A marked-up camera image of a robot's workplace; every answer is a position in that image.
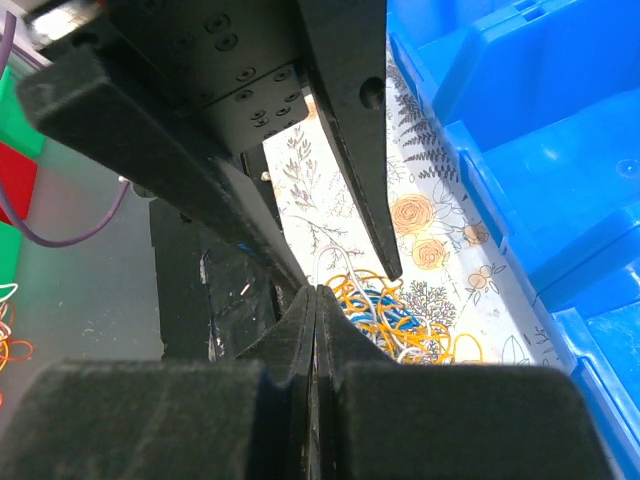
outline purple cable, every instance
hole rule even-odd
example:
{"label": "purple cable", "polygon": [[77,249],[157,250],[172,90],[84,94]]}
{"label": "purple cable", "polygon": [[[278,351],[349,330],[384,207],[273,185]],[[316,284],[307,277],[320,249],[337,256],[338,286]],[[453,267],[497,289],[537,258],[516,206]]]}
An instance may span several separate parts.
{"label": "purple cable", "polygon": [[13,44],[11,50],[17,55],[20,60],[25,62],[34,70],[40,70],[44,67],[44,63],[34,57],[31,53],[27,52],[25,49],[20,48],[20,46],[16,45],[15,43]]}
{"label": "purple cable", "polygon": [[[4,71],[7,67],[7,63],[9,62],[9,55],[11,54],[11,48],[13,47],[13,38],[16,34],[16,23],[17,19],[15,15],[10,12],[7,12],[5,16],[4,23],[4,34],[2,44],[0,45],[0,78],[4,75]],[[0,208],[4,211],[7,218],[11,221],[13,226],[17,228],[22,234],[31,240],[33,243],[37,245],[41,245],[47,248],[62,248],[62,247],[70,247],[71,245],[77,245],[80,242],[84,242],[85,240],[93,237],[95,234],[100,232],[104,227],[106,227],[111,219],[115,216],[118,208],[122,204],[125,195],[127,194],[127,190],[129,189],[129,182],[125,182],[120,191],[118,192],[118,196],[116,197],[115,202],[113,202],[112,207],[109,209],[105,217],[96,225],[93,229],[89,230],[87,233],[80,235],[76,238],[70,238],[69,240],[47,240],[42,238],[38,234],[36,234],[33,230],[31,230],[21,219],[20,216],[16,213],[16,211],[11,206],[11,202],[9,201],[9,197],[7,193],[4,191],[2,187],[2,182],[0,182]]]}

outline purple wire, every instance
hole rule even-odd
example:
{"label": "purple wire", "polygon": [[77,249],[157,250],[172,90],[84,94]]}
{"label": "purple wire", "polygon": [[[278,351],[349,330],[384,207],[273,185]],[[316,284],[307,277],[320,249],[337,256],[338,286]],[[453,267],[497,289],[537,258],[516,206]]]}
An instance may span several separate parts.
{"label": "purple wire", "polygon": [[44,63],[34,57],[31,53],[21,48],[19,45],[13,44],[11,48],[13,53],[15,53],[20,60],[25,62],[27,65],[32,67],[34,70],[40,70],[44,67]]}
{"label": "purple wire", "polygon": [[[13,15],[11,12],[7,12],[4,23],[4,34],[2,36],[3,40],[2,44],[0,44],[0,72],[2,72],[2,74],[0,74],[0,78],[2,78],[2,75],[4,75],[4,71],[7,68],[7,63],[9,62],[9,55],[11,54],[13,39],[16,34],[16,23],[17,19],[15,15]],[[33,243],[47,248],[70,247],[71,245],[77,245],[80,242],[84,242],[85,240],[93,237],[95,234],[100,232],[104,227],[106,227],[120,208],[120,205],[122,204],[122,201],[124,200],[128,189],[129,182],[123,183],[120,191],[118,192],[118,196],[116,197],[115,202],[113,202],[113,205],[111,206],[105,217],[100,221],[100,223],[98,223],[98,225],[96,225],[88,232],[80,235],[79,237],[70,238],[68,240],[47,240],[31,230],[20,219],[20,216],[13,209],[13,206],[9,201],[9,197],[7,196],[7,192],[5,192],[4,188],[2,187],[2,182],[0,182],[0,208],[4,211],[5,215],[11,221],[13,226],[20,232],[22,232],[22,234]]]}

